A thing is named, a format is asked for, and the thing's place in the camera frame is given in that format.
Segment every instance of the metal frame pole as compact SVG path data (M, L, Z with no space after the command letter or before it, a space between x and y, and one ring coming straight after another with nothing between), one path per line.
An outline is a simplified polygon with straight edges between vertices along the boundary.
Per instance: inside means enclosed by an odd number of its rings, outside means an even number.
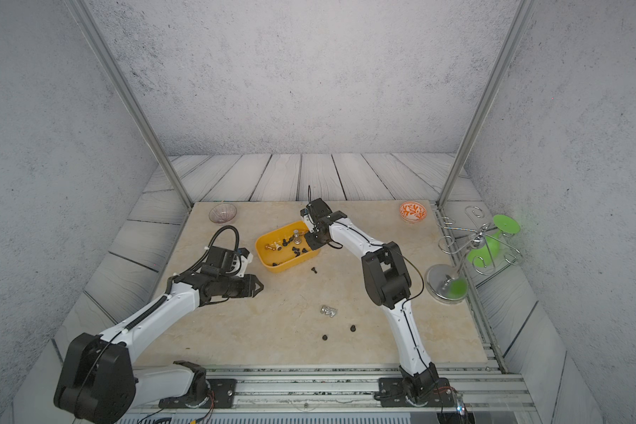
M148 120L144 115L144 111L142 111L141 106L139 106L139 102L137 102L137 99L132 94L129 84L125 80L123 73L120 72L118 63L115 62L113 55L110 54L110 50L94 22L92 14L89 12L87 5L85 5L85 1L66 0L66 4L73 15L73 18L78 23L80 30L83 31L83 35L85 35L85 39L92 48L94 55L97 56L97 59L99 59L99 62L102 64L106 74L108 74L108 77L118 92L120 99L123 101L123 104L125 104L127 111L132 116L132 119L134 119L134 123L137 124L139 131L141 131L144 136L144 140L153 152L153 156L155 156L158 164L161 166L163 171L165 171L167 179L172 184L172 187L174 187L177 191L179 197L190 212L193 207L193 200L190 199L190 196L170 162L170 158L165 154L160 141L158 141L155 132L153 132L151 124L148 123Z
M452 187L454 187L454 183L457 181L459 174L464 167L466 158L469 157L469 153L471 152L471 148L478 136L478 132L480 131L483 121L490 111L490 106L492 106L492 102L497 95L500 81L507 72L511 59L513 58L513 54L516 52L516 47L518 47L518 43L526 30L528 22L530 21L535 3L536 0L521 0L521 3L518 5L516 16L514 16L513 21L511 22L511 28L509 28L507 38L504 40L502 49L500 50L497 60L492 67L490 79L483 90L483 96L476 107L473 118L471 118L471 123L469 123L469 128L466 130L462 144L457 150L454 163L449 170L448 179L445 184L443 184L441 196L438 198L437 202L438 208L443 208L447 203Z

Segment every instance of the mounting plate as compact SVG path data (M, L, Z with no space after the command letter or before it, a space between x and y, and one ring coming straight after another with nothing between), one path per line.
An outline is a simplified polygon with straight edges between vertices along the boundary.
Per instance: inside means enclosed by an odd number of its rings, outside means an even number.
M383 408L401 408L404 406L415 408L406 399L402 378L380 378L379 393L382 396L379 402ZM399 395L387 397L387 394ZM452 399L452 393L449 394L443 390L440 394L432 394L425 406L429 408L454 408L456 405Z
M235 378L208 378L207 382L210 384L210 389L214 392L214 408L215 409L231 409L233 407L233 396L235 396ZM162 399L159 403L160 408L164 409L178 409L186 408L183 403L173 402L173 397L170 399ZM210 402L205 402L200 405L200 409L210 409Z

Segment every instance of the gray textured wall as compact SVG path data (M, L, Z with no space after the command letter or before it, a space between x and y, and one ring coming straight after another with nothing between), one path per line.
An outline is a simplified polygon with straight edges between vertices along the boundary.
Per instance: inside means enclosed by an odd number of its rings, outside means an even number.
M0 413L155 160L60 0L0 0Z
M455 151L517 0L88 0L171 155Z
M540 0L467 165L609 423L636 423L636 0Z

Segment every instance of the round metal base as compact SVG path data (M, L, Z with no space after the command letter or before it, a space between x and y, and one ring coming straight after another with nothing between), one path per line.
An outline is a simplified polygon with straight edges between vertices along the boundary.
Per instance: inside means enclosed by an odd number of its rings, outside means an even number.
M426 271L424 284L433 297L444 303L459 303L469 292L469 284L465 278L452 278L454 267L439 264Z

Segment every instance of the beige marble tabletop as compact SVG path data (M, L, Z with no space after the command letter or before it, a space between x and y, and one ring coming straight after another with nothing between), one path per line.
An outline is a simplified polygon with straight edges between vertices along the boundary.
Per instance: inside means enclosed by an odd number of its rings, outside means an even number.
M330 201L361 229L382 242L396 242L403 255L424 274L437 263L450 263L436 242L441 237L429 216L408 224L398 213L400 201ZM180 273L198 259L219 228L208 214L217 203L196 203L165 268L164 276ZM346 249L323 246L320 253L280 273L261 265L254 248L261 235L300 220L305 204L294 201L237 202L231 225L240 232L240 247L255 258L247 273L265 285L253 299L231 299L201 307L181 318L139 357L137 365L163 365L187 360L201 365L309 365L397 364L398 350L387 319L365 292L360 258ZM232 231L217 239L217 246L233 246ZM422 284L408 266L412 294ZM155 296L165 290L165 279ZM321 306L338 310L334 318L321 314ZM445 305L424 291L412 301L414 318L424 346L434 362L486 361L466 301Z

